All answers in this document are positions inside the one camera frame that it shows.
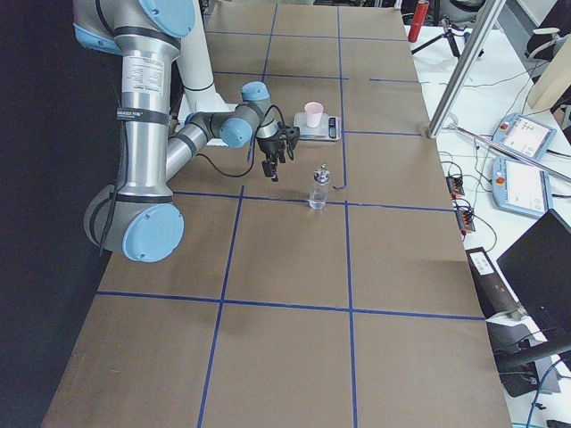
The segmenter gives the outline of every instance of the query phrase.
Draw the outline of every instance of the bottle cap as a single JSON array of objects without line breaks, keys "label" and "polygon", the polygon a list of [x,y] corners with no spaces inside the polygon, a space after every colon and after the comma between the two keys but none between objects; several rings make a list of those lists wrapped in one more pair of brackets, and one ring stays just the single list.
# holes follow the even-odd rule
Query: bottle cap
[{"label": "bottle cap", "polygon": [[317,168],[313,173],[313,179],[318,183],[326,183],[329,181],[329,171],[327,170],[327,165],[324,163],[320,168]]}]

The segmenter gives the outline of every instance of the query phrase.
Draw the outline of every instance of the plastic cup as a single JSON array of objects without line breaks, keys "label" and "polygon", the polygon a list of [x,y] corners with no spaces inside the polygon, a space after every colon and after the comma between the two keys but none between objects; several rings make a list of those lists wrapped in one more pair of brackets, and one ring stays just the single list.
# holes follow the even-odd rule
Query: plastic cup
[{"label": "plastic cup", "polygon": [[323,105],[315,102],[305,104],[305,121],[308,127],[317,128],[321,115],[323,115]]}]

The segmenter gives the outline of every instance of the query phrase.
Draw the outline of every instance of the glass bottle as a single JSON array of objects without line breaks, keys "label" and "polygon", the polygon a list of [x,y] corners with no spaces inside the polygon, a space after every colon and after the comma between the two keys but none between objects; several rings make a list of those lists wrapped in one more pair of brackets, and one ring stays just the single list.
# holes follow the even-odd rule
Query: glass bottle
[{"label": "glass bottle", "polygon": [[314,210],[321,210],[327,202],[329,193],[329,171],[324,163],[313,173],[313,187],[310,193],[310,207]]}]

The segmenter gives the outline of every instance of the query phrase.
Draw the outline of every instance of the black wall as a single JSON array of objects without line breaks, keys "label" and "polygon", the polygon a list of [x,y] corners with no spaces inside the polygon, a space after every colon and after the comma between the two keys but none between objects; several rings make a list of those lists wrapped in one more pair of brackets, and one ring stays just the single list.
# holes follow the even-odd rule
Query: black wall
[{"label": "black wall", "polygon": [[71,0],[0,13],[3,427],[41,423],[109,258],[82,216],[117,168],[120,61],[81,48],[72,22]]}]

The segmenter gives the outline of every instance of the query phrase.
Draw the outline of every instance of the red cylinder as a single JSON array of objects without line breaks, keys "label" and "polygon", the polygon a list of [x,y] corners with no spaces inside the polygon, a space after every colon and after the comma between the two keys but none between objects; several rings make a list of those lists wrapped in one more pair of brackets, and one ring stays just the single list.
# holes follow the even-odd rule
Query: red cylinder
[{"label": "red cylinder", "polygon": [[414,43],[418,40],[418,34],[422,25],[425,23],[426,13],[428,12],[428,6],[430,2],[428,0],[418,0],[417,8],[414,11],[414,17],[412,18],[412,25],[409,31],[409,41]]}]

